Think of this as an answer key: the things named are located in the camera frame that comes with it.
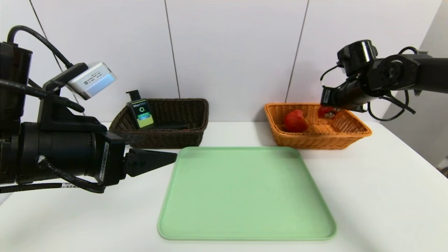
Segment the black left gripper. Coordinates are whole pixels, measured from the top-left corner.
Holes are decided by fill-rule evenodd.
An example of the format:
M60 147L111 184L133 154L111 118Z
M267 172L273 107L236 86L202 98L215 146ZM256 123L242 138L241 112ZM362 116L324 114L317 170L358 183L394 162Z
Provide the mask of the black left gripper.
M52 176L95 178L100 186L116 185L125 175L141 174L175 163L176 153L131 148L99 122L41 122L38 154Z

